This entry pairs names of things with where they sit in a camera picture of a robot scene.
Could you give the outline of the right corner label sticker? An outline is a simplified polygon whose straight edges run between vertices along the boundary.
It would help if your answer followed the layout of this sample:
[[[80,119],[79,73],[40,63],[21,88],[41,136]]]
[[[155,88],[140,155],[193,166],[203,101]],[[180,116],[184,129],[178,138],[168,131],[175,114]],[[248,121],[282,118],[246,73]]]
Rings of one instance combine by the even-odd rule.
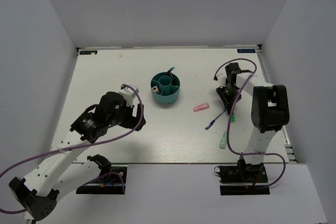
[[[251,49],[251,48],[239,48],[237,49],[237,52],[239,54],[255,54],[256,53],[255,49]]]

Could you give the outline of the blue grip gel pen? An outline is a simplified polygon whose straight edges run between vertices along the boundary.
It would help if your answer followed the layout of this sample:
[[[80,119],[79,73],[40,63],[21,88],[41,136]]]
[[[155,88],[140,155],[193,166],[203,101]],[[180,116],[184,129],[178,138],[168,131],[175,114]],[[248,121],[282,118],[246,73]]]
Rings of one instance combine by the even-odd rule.
[[[226,112],[226,109],[224,109],[216,118],[214,118],[205,128],[205,130],[209,130],[213,124]]]

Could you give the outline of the teal round pen holder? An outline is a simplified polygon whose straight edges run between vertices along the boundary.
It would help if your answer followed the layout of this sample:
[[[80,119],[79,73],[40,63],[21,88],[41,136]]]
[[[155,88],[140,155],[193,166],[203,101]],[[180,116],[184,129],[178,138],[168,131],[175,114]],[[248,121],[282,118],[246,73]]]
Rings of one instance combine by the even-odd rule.
[[[151,79],[150,83],[152,97],[159,104],[174,103],[179,98],[180,93],[181,83],[179,78],[175,74],[173,74],[177,82],[177,86],[173,86],[170,76],[166,76],[165,73],[166,72],[161,72],[156,74]],[[152,87],[154,86],[157,86],[159,88],[159,90],[161,91],[160,94],[154,93],[152,91]]]

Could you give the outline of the left corner label sticker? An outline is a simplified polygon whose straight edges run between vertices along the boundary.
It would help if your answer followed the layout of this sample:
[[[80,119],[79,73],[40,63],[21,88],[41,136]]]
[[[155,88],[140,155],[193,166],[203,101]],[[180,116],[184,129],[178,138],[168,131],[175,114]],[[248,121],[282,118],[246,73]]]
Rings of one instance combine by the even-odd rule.
[[[79,52],[80,55],[96,55],[97,53],[97,50],[82,50]]]

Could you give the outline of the corner label sticker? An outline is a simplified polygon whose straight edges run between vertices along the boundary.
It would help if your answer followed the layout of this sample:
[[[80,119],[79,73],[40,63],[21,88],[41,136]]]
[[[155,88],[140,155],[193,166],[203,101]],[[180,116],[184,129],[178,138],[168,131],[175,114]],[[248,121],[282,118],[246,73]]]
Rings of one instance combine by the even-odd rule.
[[[237,52],[239,54],[255,54],[256,53],[255,49],[251,49],[251,48],[239,48],[237,49]]]
[[[79,52],[80,55],[96,55],[97,53],[97,50],[82,50]]]

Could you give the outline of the yellow black highlighter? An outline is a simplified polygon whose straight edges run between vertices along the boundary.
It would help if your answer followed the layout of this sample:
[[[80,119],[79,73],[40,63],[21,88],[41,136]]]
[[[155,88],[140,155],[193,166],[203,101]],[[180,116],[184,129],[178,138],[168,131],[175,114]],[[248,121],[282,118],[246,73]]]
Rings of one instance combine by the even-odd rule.
[[[171,80],[172,80],[172,85],[173,85],[173,86],[177,86],[177,82],[176,82],[176,79],[174,78],[174,75],[170,72],[170,73],[169,73],[169,76],[170,76],[170,78],[171,78]]]

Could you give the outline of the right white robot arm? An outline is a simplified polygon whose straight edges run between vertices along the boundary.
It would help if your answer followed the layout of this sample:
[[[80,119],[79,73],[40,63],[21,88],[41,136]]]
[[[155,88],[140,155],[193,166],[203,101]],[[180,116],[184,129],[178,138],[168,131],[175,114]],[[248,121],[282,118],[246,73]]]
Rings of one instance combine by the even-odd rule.
[[[268,146],[273,137],[289,122],[289,106],[287,89],[283,85],[274,85],[265,81],[251,70],[243,70],[234,61],[223,64],[225,74],[214,80],[219,82],[216,93],[224,104],[230,118],[234,115],[234,108],[245,91],[252,97],[251,121],[254,126],[250,140],[245,150],[239,155],[244,164],[238,166],[238,177],[247,182],[256,175],[254,166],[264,162]]]

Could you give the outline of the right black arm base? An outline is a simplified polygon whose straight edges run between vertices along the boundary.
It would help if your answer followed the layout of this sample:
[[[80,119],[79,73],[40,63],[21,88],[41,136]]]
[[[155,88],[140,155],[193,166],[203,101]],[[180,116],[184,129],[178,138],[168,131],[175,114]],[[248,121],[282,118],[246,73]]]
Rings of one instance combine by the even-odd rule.
[[[214,168],[219,177],[219,188],[222,196],[269,195],[268,177],[263,163],[247,164],[239,159],[236,165]]]

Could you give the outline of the pink correction tape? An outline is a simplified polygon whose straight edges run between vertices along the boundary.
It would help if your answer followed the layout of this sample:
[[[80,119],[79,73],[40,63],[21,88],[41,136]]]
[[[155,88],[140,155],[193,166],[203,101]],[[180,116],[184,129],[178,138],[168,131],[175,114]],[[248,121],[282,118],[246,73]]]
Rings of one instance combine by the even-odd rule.
[[[207,102],[202,103],[200,105],[197,105],[193,108],[193,112],[199,112],[199,111],[203,111],[209,108],[209,104]]]

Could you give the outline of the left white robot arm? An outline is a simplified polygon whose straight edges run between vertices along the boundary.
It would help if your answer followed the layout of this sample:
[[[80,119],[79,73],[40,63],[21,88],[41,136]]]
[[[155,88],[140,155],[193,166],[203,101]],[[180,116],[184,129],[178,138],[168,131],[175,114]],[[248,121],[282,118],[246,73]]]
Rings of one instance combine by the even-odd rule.
[[[119,92],[107,92],[73,122],[57,150],[47,154],[23,178],[14,177],[9,182],[16,200],[33,220],[45,219],[62,198],[77,188],[118,175],[111,169],[111,162],[100,154],[88,156],[70,175],[64,172],[85,150],[98,145],[97,140],[110,128],[120,126],[130,133],[142,129],[144,106],[141,102],[134,105],[134,99],[139,99],[139,90],[134,86],[124,84]]]

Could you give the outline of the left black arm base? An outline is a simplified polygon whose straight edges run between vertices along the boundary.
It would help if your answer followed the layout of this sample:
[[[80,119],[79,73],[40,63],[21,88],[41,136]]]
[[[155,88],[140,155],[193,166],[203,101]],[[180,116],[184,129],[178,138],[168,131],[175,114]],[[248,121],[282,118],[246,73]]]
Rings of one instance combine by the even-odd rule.
[[[88,161],[98,165],[100,173],[76,190],[77,195],[124,195],[127,182],[127,165],[113,165],[102,155],[88,156]]]

